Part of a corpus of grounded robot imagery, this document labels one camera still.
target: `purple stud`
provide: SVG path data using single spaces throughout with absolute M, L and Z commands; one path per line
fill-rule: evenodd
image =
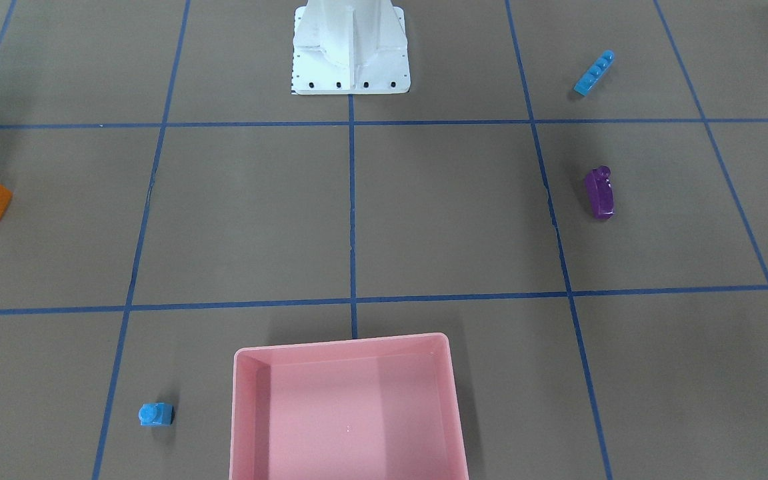
M 591 213 L 596 219 L 605 221 L 615 214 L 612 198 L 612 183 L 609 182 L 609 167 L 600 166 L 585 176 L 585 191 L 589 194 Z

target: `grid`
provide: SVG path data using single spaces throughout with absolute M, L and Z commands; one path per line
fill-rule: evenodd
M 482 300 L 501 300 L 501 299 L 527 299 L 527 298 L 567 298 L 567 303 L 570 309 L 571 319 L 573 322 L 573 328 L 576 333 L 577 343 L 579 347 L 579 355 L 582 362 L 583 375 L 585 377 L 586 387 L 588 389 L 589 403 L 591 404 L 591 412 L 594 419 L 595 430 L 597 431 L 597 438 L 600 443 L 601 458 L 603 458 L 603 466 L 607 480 L 611 480 L 613 477 L 610 456 L 607 452 L 607 444 L 603 435 L 603 428 L 601 427 L 601 416 L 598 407 L 597 396 L 595 396 L 595 389 L 591 379 L 591 371 L 589 370 L 588 356 L 586 355 L 586 347 L 583 341 L 582 332 L 580 330 L 579 318 L 577 313 L 577 306 L 575 299 L 577 297 L 610 297 L 610 295 L 672 295 L 672 294 L 689 294 L 689 293 L 714 293 L 714 292 L 737 292 L 737 291 L 768 291 L 768 268 L 764 260 L 764 256 L 760 251 L 757 240 L 755 238 L 755 232 L 750 225 L 749 219 L 746 216 L 743 209 L 743 203 L 741 202 L 740 195 L 734 188 L 734 183 L 731 180 L 731 174 L 729 174 L 728 168 L 723 161 L 719 145 L 713 131 L 710 127 L 711 124 L 719 123 L 768 123 L 768 118 L 710 118 L 706 116 L 701 102 L 699 101 L 698 94 L 696 93 L 695 86 L 689 76 L 685 63 L 683 62 L 680 48 L 677 46 L 674 36 L 671 33 L 670 25 L 665 18 L 659 0 L 653 0 L 653 8 L 659 16 L 662 27 L 664 27 L 665 35 L 670 42 L 674 55 L 679 64 L 680 70 L 683 73 L 686 85 L 689 88 L 689 94 L 692 96 L 692 100 L 695 103 L 695 107 L 699 113 L 698 118 L 668 118 L 668 119 L 540 119 L 536 118 L 533 114 L 533 104 L 531 103 L 529 85 L 527 81 L 528 65 L 524 65 L 524 61 L 521 57 L 520 46 L 517 40 L 517 31 L 515 28 L 515 21 L 512 15 L 512 9 L 509 0 L 504 0 L 506 12 L 508 15 L 508 22 L 510 28 L 510 35 L 512 44 L 514 46 L 515 58 L 518 70 L 520 73 L 526 118 L 520 119 L 428 119 L 427 121 L 358 121 L 355 119 L 354 113 L 354 98 L 352 95 L 348 95 L 347 98 L 347 111 L 348 121 L 214 121 L 214 122 L 170 122 L 168 121 L 169 113 L 171 111 L 171 102 L 173 101 L 174 84 L 177 76 L 177 68 L 179 68 L 180 56 L 184 48 L 184 40 L 186 33 L 186 26 L 189 17 L 189 10 L 191 6 L 191 0 L 185 1 L 183 10 L 183 16 L 179 27 L 179 36 L 177 37 L 176 53 L 173 60 L 173 68 L 171 68 L 171 76 L 167 85 L 167 95 L 165 96 L 164 112 L 162 114 L 162 121 L 155 123 L 105 123 L 105 124 L 34 124 L 34 125 L 0 125 L 0 130 L 45 130 L 45 129 L 128 129 L 128 128 L 158 128 L 159 136 L 156 142 L 155 156 L 153 156 L 152 170 L 150 173 L 149 187 L 147 188 L 147 196 L 144 200 L 143 216 L 141 217 L 140 231 L 138 234 L 137 248 L 135 252 L 134 260 L 132 261 L 131 268 L 131 282 L 127 291 L 125 303 L 122 305 L 89 305 L 89 306 L 72 306 L 72 307 L 36 307 L 36 308 L 0 308 L 0 315 L 31 315 L 31 314 L 55 314 L 55 313 L 94 313 L 94 312 L 111 312 L 122 313 L 122 319 L 120 323 L 119 339 L 115 353 L 115 361 L 113 362 L 112 376 L 109 382 L 109 391 L 107 392 L 107 400 L 105 406 L 105 412 L 103 416 L 103 428 L 98 439 L 97 444 L 97 456 L 95 456 L 95 464 L 93 470 L 93 478 L 100 477 L 101 466 L 103 465 L 103 450 L 106 441 L 107 428 L 109 427 L 109 419 L 112 412 L 113 401 L 115 400 L 115 388 L 117 384 L 117 377 L 120 368 L 120 361 L 122 358 L 126 331 L 131 312 L 143 312 L 143 311 L 170 311 L 170 310 L 198 310 L 207 308 L 248 308 L 248 307 L 285 307 L 285 306 L 304 306 L 304 305 L 349 305 L 351 308 L 351 335 L 353 338 L 359 337 L 357 332 L 357 305 L 368 303 L 422 303 L 423 301 L 482 301 Z M 2 28 L 0 30 L 0 46 L 3 39 L 7 34 L 13 12 L 17 0 L 11 0 L 7 14 L 4 18 Z M 677 288 L 642 288 L 642 289 L 580 289 L 577 291 L 572 288 L 570 276 L 567 270 L 567 262 L 565 259 L 565 250 L 563 246 L 563 237 L 561 236 L 560 228 L 557 222 L 557 216 L 555 216 L 555 209 L 553 203 L 553 195 L 551 192 L 551 186 L 549 186 L 548 177 L 545 169 L 545 162 L 543 162 L 543 154 L 541 149 L 541 142 L 539 137 L 538 125 L 552 125 L 552 124 L 597 124 L 597 123 L 689 123 L 699 124 L 705 128 L 710 145 L 713 149 L 713 154 L 719 168 L 725 178 L 726 185 L 729 192 L 731 192 L 732 200 L 737 208 L 737 212 L 741 217 L 744 229 L 749 242 L 752 245 L 753 252 L 755 252 L 760 270 L 765 277 L 765 283 L 762 285 L 718 285 L 718 286 L 706 286 L 706 287 L 677 287 Z M 559 265 L 561 268 L 561 275 L 564 280 L 564 291 L 537 291 L 537 292 L 508 292 L 497 294 L 460 294 L 460 295 L 392 295 L 392 297 L 360 297 L 357 294 L 357 256 L 356 256 L 356 187 L 355 187 L 355 127 L 366 127 L 366 125 L 376 125 L 376 127 L 388 127 L 388 125 L 528 125 L 530 128 L 531 137 L 536 149 L 537 154 L 537 167 L 540 170 L 540 175 L 543 183 L 543 187 L 546 189 L 547 197 L 547 209 L 549 218 L 551 218 L 552 225 L 555 230 L 555 240 L 557 240 Z M 338 298 L 304 298 L 295 300 L 276 300 L 276 301 L 216 301 L 216 303 L 153 303 L 153 304 L 138 304 L 134 303 L 133 298 L 135 289 L 137 286 L 138 268 L 141 262 L 141 252 L 143 251 L 144 237 L 149 227 L 149 215 L 150 215 L 150 197 L 152 194 L 153 185 L 156 180 L 156 172 L 159 168 L 159 162 L 161 162 L 162 146 L 165 139 L 165 132 L 168 128 L 210 128 L 210 127 L 348 127 L 348 153 L 349 153 L 349 177 L 347 179 L 349 183 L 350 192 L 350 232 L 349 232 L 349 265 L 350 265 L 350 296 L 338 297 Z

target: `blue toy brick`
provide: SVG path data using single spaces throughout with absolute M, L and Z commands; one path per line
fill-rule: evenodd
M 167 427 L 171 424 L 173 405 L 170 403 L 146 403 L 138 411 L 141 426 Z
M 603 52 L 603 55 L 600 55 L 600 58 L 583 75 L 583 78 L 579 79 L 579 82 L 573 86 L 573 90 L 583 97 L 588 95 L 591 88 L 597 84 L 597 80 L 600 80 L 603 74 L 606 73 L 606 70 L 609 70 L 613 60 L 615 60 L 615 52 Z

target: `pink tray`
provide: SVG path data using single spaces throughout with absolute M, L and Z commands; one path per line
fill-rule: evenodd
M 231 480 L 467 480 L 441 333 L 241 349 Z

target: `white plastic device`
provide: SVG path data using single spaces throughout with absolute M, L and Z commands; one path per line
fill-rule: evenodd
M 405 12 L 390 0 L 308 0 L 295 10 L 292 93 L 405 93 Z

